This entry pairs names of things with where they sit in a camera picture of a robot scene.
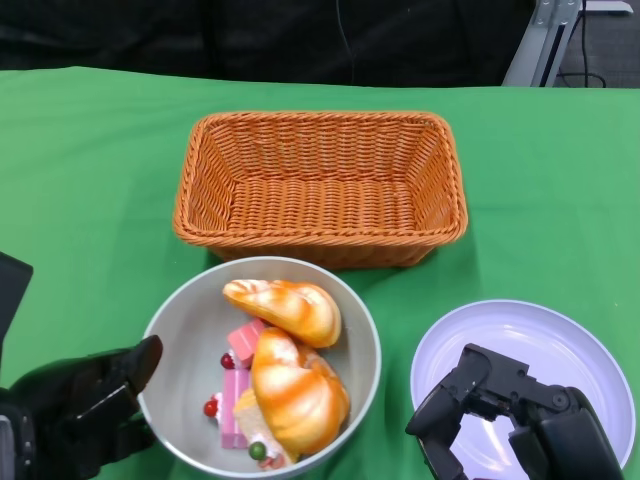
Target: green table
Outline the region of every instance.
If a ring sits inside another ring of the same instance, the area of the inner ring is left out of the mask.
[[[469,202],[466,236],[422,265],[340,273],[376,320],[383,377],[359,431],[306,478],[429,478],[403,433],[413,351],[440,316],[476,300],[527,300],[575,319],[640,402],[640,91],[390,90],[87,69],[0,74],[0,250],[35,266],[3,386],[45,362],[134,344],[162,301],[210,266],[171,231],[187,137],[205,114],[251,109],[436,112],[453,127]],[[636,458],[626,474],[640,479]],[[100,478],[204,475],[155,447]]]

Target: toy croissant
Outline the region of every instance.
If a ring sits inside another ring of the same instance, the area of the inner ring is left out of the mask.
[[[329,364],[279,328],[262,332],[251,380],[264,419],[288,451],[319,452],[340,431],[349,396]]]
[[[342,320],[327,292],[310,283],[234,280],[222,293],[236,307],[280,327],[314,348],[338,341]]]

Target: gray bowl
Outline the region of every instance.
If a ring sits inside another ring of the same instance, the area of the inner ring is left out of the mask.
[[[334,298],[342,313],[340,340],[319,353],[340,375],[351,397],[351,411],[331,445],[280,470],[263,472],[246,450],[222,449],[217,426],[202,412],[211,395],[222,390],[220,357],[229,349],[227,334],[249,319],[222,296],[227,282],[241,278],[314,283]],[[324,462],[362,422],[380,379],[380,340],[362,300],[338,277],[290,258],[247,258],[201,273],[160,307],[145,337],[153,334],[162,340],[164,353],[139,397],[142,412],[160,442],[178,458],[224,478],[285,478]]]

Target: wicker basket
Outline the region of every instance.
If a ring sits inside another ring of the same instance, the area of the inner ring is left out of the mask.
[[[427,113],[228,113],[194,127],[173,226],[224,260],[409,266],[460,238],[451,129]]]

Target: pink cake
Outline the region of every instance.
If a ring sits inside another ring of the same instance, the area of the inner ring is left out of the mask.
[[[258,338],[264,329],[264,323],[262,323],[259,318],[255,318],[246,325],[231,332],[227,337],[235,356],[240,360],[240,364],[244,368],[251,367],[253,353],[258,344]]]
[[[247,448],[247,439],[233,417],[236,401],[249,388],[249,370],[225,370],[220,414],[220,439],[222,448]]]

